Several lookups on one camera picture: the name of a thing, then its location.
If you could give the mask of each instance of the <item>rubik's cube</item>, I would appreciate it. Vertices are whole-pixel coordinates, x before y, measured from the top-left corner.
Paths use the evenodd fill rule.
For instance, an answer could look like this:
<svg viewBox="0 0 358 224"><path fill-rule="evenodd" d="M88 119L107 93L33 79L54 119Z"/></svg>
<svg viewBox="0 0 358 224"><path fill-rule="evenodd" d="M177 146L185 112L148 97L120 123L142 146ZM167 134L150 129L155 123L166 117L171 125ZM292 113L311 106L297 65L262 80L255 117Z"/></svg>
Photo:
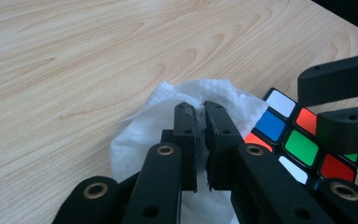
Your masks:
<svg viewBox="0 0 358 224"><path fill-rule="evenodd" d="M267 111L245 137L245 143L266 147L300 183L315 178L355 181L358 154L338 155L315 142L316 115L271 88L264 100Z"/></svg>

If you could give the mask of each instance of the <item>black plastic part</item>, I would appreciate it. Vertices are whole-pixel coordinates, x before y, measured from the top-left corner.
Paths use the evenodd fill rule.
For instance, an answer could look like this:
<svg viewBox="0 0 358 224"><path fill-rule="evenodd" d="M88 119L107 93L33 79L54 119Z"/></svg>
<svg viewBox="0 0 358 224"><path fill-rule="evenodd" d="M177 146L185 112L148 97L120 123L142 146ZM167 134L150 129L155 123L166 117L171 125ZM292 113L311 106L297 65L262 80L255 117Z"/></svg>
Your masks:
<svg viewBox="0 0 358 224"><path fill-rule="evenodd" d="M161 142L174 143L182 149L182 190L197 191L197 114L194 107L181 103L174 109L173 130L163 130Z"/></svg>
<svg viewBox="0 0 358 224"><path fill-rule="evenodd" d="M119 223L120 206L117 182L108 177L94 176L74 188L62 204L53 224Z"/></svg>
<svg viewBox="0 0 358 224"><path fill-rule="evenodd" d="M170 143L149 149L121 223L179 223L182 150Z"/></svg>
<svg viewBox="0 0 358 224"><path fill-rule="evenodd" d="M241 134L225 108L213 102L205 102L205 144L210 154L206 171L211 189L231 190L234 165L231 156L243 143Z"/></svg>
<svg viewBox="0 0 358 224"><path fill-rule="evenodd" d="M358 96L358 57L311 67L297 80L298 102L320 105Z"/></svg>
<svg viewBox="0 0 358 224"><path fill-rule="evenodd" d="M316 140L328 151L358 153L358 107L318 114Z"/></svg>
<svg viewBox="0 0 358 224"><path fill-rule="evenodd" d="M358 0L312 0L358 27Z"/></svg>
<svg viewBox="0 0 358 224"><path fill-rule="evenodd" d="M118 184L120 204L127 204L130 201L133 188L138 180L139 172L125 179Z"/></svg>
<svg viewBox="0 0 358 224"><path fill-rule="evenodd" d="M341 179L320 179L315 195L336 223L358 224L358 186Z"/></svg>
<svg viewBox="0 0 358 224"><path fill-rule="evenodd" d="M241 187L231 200L240 223L335 223L266 148L243 144L234 163ZM243 213L249 209L257 213Z"/></svg>

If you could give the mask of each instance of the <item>wood grain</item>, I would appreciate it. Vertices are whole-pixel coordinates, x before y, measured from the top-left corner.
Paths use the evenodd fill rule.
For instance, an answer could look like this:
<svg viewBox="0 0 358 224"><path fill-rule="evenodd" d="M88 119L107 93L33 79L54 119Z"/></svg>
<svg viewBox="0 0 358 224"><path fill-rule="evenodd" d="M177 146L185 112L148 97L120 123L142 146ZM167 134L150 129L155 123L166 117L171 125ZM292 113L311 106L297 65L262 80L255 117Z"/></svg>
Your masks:
<svg viewBox="0 0 358 224"><path fill-rule="evenodd" d="M356 55L358 28L311 1L0 1L0 223L50 223L111 176L114 129L163 80L296 99L307 67Z"/></svg>

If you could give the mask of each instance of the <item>orange sticker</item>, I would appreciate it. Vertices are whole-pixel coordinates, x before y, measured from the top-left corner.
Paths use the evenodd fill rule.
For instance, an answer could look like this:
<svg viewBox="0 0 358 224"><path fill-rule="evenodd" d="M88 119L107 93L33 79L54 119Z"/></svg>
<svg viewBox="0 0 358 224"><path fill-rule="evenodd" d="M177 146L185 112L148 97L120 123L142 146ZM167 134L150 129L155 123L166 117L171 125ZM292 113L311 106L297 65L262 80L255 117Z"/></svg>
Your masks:
<svg viewBox="0 0 358 224"><path fill-rule="evenodd" d="M307 132L316 134L316 115L306 108L302 108L296 123Z"/></svg>
<svg viewBox="0 0 358 224"><path fill-rule="evenodd" d="M272 152L272 147L261 140L259 137L254 135L253 133L249 133L248 136L245 137L245 143L258 144L262 147L266 147L270 152Z"/></svg>

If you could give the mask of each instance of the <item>screw hole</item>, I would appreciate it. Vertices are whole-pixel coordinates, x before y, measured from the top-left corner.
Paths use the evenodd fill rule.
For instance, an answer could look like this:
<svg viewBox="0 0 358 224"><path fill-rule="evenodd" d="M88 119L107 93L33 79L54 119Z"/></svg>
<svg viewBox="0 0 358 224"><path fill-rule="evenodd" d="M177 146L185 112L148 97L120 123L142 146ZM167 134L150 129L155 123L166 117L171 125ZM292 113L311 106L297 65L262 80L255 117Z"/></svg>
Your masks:
<svg viewBox="0 0 358 224"><path fill-rule="evenodd" d="M83 196L87 199L101 198L107 192L107 189L107 185L103 182L93 183L83 190Z"/></svg>
<svg viewBox="0 0 358 224"><path fill-rule="evenodd" d="M161 156L168 156L173 154L173 147L162 146L157 149L157 153Z"/></svg>
<svg viewBox="0 0 358 224"><path fill-rule="evenodd" d="M310 212L307 211L307 209L304 209L302 207L295 208L295 214L296 216L302 218L302 219L310 219Z"/></svg>
<svg viewBox="0 0 358 224"><path fill-rule="evenodd" d="M358 192L344 184L340 183L331 183L330 189L340 198L343 198L348 201L357 201Z"/></svg>
<svg viewBox="0 0 358 224"><path fill-rule="evenodd" d="M356 120L356 119L357 119L357 116L356 116L356 115L349 115L349 116L348 116L348 119L350 119L350 120Z"/></svg>
<svg viewBox="0 0 358 224"><path fill-rule="evenodd" d="M158 215L158 207L155 205L147 206L143 211L144 217L152 218Z"/></svg>
<svg viewBox="0 0 358 224"><path fill-rule="evenodd" d="M248 147L246 148L246 151L254 156L261 156L264 153L263 150L257 147Z"/></svg>

